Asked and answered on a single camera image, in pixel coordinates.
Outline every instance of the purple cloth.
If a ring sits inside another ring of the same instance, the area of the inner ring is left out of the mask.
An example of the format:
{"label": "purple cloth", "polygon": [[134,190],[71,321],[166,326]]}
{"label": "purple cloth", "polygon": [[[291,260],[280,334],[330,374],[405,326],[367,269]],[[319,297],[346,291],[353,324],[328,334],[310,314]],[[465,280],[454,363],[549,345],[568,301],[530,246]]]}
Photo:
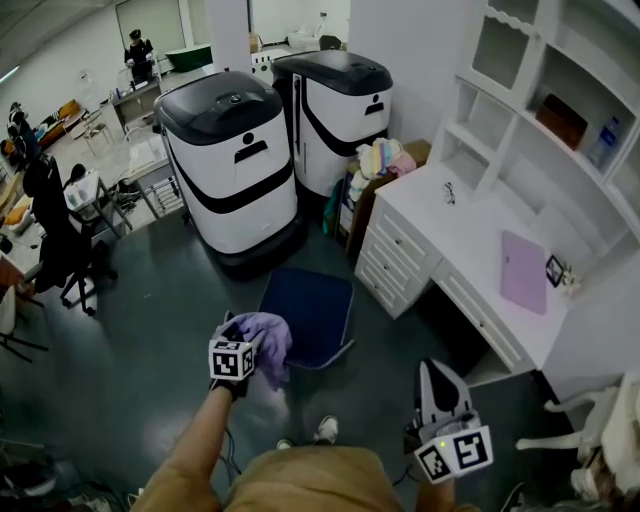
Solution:
{"label": "purple cloth", "polygon": [[284,360],[293,340],[287,322],[282,317],[270,313],[245,313],[218,327],[213,337],[222,336],[232,325],[238,326],[238,331],[245,341],[263,336],[256,367],[262,370],[271,388],[275,391],[283,383],[289,382],[289,369],[285,367]]}

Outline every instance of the brown box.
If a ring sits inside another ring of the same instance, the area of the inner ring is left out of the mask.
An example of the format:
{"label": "brown box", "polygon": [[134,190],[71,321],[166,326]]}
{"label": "brown box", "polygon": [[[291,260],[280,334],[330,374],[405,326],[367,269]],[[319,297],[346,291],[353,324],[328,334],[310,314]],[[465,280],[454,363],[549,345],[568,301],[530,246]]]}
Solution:
{"label": "brown box", "polygon": [[[424,139],[418,139],[411,141],[403,145],[404,150],[411,155],[416,161],[417,167],[422,167],[427,163],[429,153],[431,152],[431,144]],[[358,162],[351,162],[347,166],[347,178],[344,180],[344,189],[342,191],[342,201],[340,203],[340,215],[342,216],[344,209],[351,210],[351,200],[348,199],[349,187],[351,186],[351,177],[360,169]],[[346,239],[345,252],[347,256],[357,255],[362,248],[364,242],[364,236],[367,232],[367,225],[371,218],[371,212],[373,211],[373,203],[375,202],[375,191],[380,187],[383,187],[387,183],[391,183],[396,179],[396,175],[389,173],[380,179],[374,180],[367,188],[364,189],[360,199],[353,208],[353,219],[351,221],[351,229],[347,231],[343,227],[343,219],[341,219],[338,226],[338,240]]]}
{"label": "brown box", "polygon": [[587,130],[587,122],[555,94],[549,94],[536,114],[536,119],[549,128],[574,151]]}
{"label": "brown box", "polygon": [[260,36],[255,32],[249,32],[249,52],[258,53],[261,50]]}

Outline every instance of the desk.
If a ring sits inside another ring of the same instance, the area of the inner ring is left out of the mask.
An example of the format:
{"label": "desk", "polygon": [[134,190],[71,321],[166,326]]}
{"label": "desk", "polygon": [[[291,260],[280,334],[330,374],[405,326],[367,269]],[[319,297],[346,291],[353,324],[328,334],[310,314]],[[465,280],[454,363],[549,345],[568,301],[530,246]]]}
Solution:
{"label": "desk", "polygon": [[465,379],[478,385],[542,369],[568,307],[548,282],[544,316],[502,297],[502,231],[540,242],[496,195],[471,200],[467,190],[441,164],[379,188],[356,274],[394,318],[438,285],[493,349]]}
{"label": "desk", "polygon": [[122,131],[127,133],[125,129],[127,124],[135,123],[153,114],[153,103],[160,94],[160,82],[154,80],[120,99],[113,100],[111,104],[116,111]]}
{"label": "desk", "polygon": [[100,174],[98,173],[98,171],[89,171],[86,176],[80,181],[78,181],[74,185],[69,185],[67,187],[64,194],[65,200],[67,202],[67,208],[69,208],[69,210],[72,212],[80,212],[87,206],[92,205],[100,214],[102,220],[104,220],[107,226],[109,226],[109,229],[113,231],[116,237],[121,238],[120,234],[113,225],[113,222],[111,222],[111,220],[104,213],[102,207],[100,206],[100,189],[102,189],[102,192],[109,200],[109,202],[113,204],[113,207],[118,212],[118,215],[120,215],[124,223],[129,227],[130,230],[133,231],[133,226],[127,219],[122,209],[118,206],[118,203],[115,201],[115,199],[113,199],[113,196],[109,193],[109,189],[100,179]]}
{"label": "desk", "polygon": [[145,191],[173,176],[173,168],[160,135],[136,144],[129,150],[129,172],[124,176],[124,182],[136,187],[156,219],[160,216]]}

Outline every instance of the purple folder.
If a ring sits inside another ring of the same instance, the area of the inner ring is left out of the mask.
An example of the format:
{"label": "purple folder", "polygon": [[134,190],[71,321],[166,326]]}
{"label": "purple folder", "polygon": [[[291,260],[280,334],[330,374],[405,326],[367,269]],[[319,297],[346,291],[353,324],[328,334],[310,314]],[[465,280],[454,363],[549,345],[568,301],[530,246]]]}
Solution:
{"label": "purple folder", "polygon": [[502,232],[501,295],[538,315],[547,312],[544,249],[510,231]]}

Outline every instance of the office chair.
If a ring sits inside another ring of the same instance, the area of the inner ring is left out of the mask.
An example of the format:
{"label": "office chair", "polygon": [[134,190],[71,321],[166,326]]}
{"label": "office chair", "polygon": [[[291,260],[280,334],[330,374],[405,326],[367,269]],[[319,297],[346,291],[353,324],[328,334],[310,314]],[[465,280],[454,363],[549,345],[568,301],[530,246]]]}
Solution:
{"label": "office chair", "polygon": [[82,311],[94,316],[95,309],[87,307],[86,303],[85,279],[98,274],[105,274],[112,281],[118,278],[108,265],[100,266],[109,253],[107,244],[91,245],[98,223],[87,223],[69,211],[58,165],[52,157],[40,156],[29,165],[23,187],[25,194],[33,197],[32,213],[46,233],[40,249],[42,270],[37,274],[36,292],[59,286],[63,288],[62,304],[69,308],[71,303],[66,296],[77,284]]}
{"label": "office chair", "polygon": [[336,36],[322,36],[320,38],[320,50],[339,50],[342,48],[342,41]]}

